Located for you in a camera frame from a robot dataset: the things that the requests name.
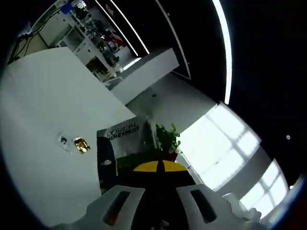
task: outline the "green plant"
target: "green plant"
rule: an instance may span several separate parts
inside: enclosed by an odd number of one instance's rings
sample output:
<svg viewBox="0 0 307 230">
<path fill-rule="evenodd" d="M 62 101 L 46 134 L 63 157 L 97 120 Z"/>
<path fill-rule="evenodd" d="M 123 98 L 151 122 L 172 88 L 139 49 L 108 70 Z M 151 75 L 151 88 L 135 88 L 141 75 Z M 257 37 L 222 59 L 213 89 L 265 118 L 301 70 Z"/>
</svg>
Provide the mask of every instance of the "green plant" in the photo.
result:
<svg viewBox="0 0 307 230">
<path fill-rule="evenodd" d="M 180 145 L 180 141 L 177 141 L 180 134 L 176 132 L 175 125 L 172 124 L 172 130 L 170 131 L 167 131 L 163 125 L 156 125 L 155 127 L 160 150 L 163 153 L 175 152 Z"/>
</svg>

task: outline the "black slot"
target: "black slot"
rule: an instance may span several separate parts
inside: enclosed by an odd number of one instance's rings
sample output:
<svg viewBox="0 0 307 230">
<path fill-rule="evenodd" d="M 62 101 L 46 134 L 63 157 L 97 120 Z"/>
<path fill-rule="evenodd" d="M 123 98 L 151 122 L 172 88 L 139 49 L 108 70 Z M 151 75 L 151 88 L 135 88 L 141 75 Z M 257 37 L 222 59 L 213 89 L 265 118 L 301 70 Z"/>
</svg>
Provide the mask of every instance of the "black slot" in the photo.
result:
<svg viewBox="0 0 307 230">
<path fill-rule="evenodd" d="M 109 226 L 114 226 L 116 219 L 118 217 L 118 214 L 123 207 L 125 201 L 127 200 L 130 192 L 122 191 L 118 194 L 116 199 L 114 200 L 113 204 L 110 206 L 108 212 L 103 218 L 104 223 L 106 223 Z"/>
<path fill-rule="evenodd" d="M 207 199 L 201 193 L 200 190 L 191 191 L 191 195 L 194 198 L 198 208 L 200 209 L 202 218 L 205 223 L 210 223 L 216 219 L 216 214 L 210 206 Z"/>
</svg>

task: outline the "potted plant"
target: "potted plant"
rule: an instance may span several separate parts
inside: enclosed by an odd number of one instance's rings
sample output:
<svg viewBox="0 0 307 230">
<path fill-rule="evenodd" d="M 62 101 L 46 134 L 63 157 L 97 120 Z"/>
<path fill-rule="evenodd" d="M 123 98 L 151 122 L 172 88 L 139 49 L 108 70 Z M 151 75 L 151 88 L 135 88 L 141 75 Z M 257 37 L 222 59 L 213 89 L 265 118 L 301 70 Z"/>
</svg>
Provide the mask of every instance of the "potted plant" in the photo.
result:
<svg viewBox="0 0 307 230">
<path fill-rule="evenodd" d="M 156 125 L 156 135 L 163 160 L 175 161 L 179 153 L 178 146 L 180 145 L 180 141 L 177 141 L 180 134 L 176 132 L 175 125 L 172 124 L 170 131 L 167 131 L 163 125 Z"/>
</svg>

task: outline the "gold object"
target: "gold object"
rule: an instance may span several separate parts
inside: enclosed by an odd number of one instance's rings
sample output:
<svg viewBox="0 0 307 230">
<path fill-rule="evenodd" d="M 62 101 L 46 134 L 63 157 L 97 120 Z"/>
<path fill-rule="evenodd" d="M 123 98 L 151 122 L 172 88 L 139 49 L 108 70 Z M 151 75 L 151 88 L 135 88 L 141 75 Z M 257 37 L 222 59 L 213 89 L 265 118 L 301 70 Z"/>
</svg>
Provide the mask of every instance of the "gold object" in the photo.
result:
<svg viewBox="0 0 307 230">
<path fill-rule="evenodd" d="M 91 147 L 86 143 L 83 137 L 78 137 L 73 139 L 75 146 L 80 151 L 81 154 L 86 153 Z"/>
</svg>

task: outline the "white table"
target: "white table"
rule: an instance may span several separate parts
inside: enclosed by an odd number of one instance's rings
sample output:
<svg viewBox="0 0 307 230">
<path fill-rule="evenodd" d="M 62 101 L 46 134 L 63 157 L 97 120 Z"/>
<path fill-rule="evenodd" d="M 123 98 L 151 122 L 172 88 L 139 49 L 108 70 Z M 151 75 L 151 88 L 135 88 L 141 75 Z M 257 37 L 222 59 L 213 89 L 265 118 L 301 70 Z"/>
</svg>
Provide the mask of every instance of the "white table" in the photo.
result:
<svg viewBox="0 0 307 230">
<path fill-rule="evenodd" d="M 96 131 L 134 114 L 68 48 L 13 62 L 0 86 L 0 140 L 16 189 L 47 226 L 79 219 L 100 196 Z M 61 131 L 91 150 L 69 154 Z"/>
</svg>

